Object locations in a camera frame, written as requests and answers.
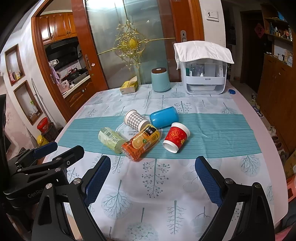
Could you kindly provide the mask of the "teal canister with brown lid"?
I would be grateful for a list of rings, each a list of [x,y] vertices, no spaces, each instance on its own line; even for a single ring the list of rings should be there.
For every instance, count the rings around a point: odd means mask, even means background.
[[[154,68],[151,72],[152,89],[155,92],[166,92],[170,89],[169,74],[164,67]]]

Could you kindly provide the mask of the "white cosmetic organizer box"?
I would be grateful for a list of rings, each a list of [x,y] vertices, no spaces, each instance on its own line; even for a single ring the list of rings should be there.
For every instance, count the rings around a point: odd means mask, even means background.
[[[181,80],[188,94],[222,94],[226,86],[228,64],[213,59],[181,62]]]

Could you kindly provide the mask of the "small blue lid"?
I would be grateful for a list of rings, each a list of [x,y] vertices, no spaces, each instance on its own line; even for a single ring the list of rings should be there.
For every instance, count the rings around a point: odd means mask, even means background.
[[[236,94],[236,91],[233,90],[233,89],[229,89],[228,92],[229,92],[230,94],[232,94],[232,95]]]

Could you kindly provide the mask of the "blue plastic cup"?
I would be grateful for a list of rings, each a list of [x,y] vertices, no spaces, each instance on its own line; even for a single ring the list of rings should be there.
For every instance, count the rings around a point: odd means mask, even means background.
[[[165,108],[150,114],[151,124],[157,128],[165,128],[179,121],[179,115],[174,107]]]

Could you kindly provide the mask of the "green label cup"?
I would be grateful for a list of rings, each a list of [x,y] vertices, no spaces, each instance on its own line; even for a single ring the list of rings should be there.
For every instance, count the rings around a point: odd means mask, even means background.
[[[121,146],[126,142],[124,138],[108,127],[104,127],[99,131],[98,139],[116,154],[122,153]]]

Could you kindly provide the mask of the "dark wooden cabinet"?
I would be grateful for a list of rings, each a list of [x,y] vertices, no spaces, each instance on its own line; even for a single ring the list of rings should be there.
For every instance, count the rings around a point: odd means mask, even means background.
[[[262,3],[266,48],[257,102],[283,149],[295,150],[295,32],[276,6]]]

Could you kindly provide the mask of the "red tin can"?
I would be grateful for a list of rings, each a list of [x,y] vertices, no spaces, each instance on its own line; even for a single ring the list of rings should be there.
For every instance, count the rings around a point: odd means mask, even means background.
[[[46,133],[50,127],[50,121],[47,117],[44,117],[43,119],[40,120],[40,122],[37,125],[37,129],[41,133]]]

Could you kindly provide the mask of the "yellow tissue box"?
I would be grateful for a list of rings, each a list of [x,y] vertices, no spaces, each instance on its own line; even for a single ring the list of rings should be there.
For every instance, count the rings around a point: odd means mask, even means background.
[[[138,88],[137,76],[134,76],[132,79],[125,81],[120,87],[120,92],[122,95],[135,93]]]

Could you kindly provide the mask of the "grey checkered paper cup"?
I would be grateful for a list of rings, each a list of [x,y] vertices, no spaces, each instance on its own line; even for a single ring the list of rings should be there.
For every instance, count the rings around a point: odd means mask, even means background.
[[[128,111],[124,117],[124,122],[127,126],[140,132],[150,122],[141,116],[135,109]]]

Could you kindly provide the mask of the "red paper cup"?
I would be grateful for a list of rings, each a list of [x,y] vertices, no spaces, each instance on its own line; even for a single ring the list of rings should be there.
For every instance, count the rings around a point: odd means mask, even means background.
[[[171,152],[177,153],[183,146],[184,142],[190,136],[189,129],[182,123],[172,123],[165,140],[163,147]]]

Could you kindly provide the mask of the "glass door with gold ornament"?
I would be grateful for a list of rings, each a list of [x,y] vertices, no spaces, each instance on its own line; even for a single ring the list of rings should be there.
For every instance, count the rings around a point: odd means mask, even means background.
[[[176,41],[170,1],[85,1],[97,56],[109,88],[133,77],[151,83],[154,68],[164,67],[177,81]]]

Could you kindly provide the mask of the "orange juice cup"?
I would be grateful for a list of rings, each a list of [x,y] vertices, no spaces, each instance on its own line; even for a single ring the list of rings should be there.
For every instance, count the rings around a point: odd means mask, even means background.
[[[160,132],[151,124],[147,124],[137,135],[125,142],[122,152],[131,160],[137,161],[140,156],[151,149],[160,139]]]

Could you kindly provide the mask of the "teal striped table runner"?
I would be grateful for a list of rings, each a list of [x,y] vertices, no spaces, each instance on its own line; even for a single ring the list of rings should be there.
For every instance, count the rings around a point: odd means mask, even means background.
[[[190,131],[190,137],[182,148],[173,154],[158,142],[144,158],[195,159],[225,158],[259,154],[261,149],[253,130],[242,114],[181,113],[179,121]],[[103,127],[115,130],[123,124],[121,116],[102,116],[75,119],[58,141],[60,147],[72,148],[80,145],[85,151],[110,154],[114,152],[98,139]]]

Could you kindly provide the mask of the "white cloth on organizer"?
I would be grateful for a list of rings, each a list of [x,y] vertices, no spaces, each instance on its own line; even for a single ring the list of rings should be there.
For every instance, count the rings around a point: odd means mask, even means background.
[[[174,51],[177,70],[181,68],[182,62],[191,62],[200,59],[212,59],[234,64],[230,50],[212,42],[187,41],[174,43]]]

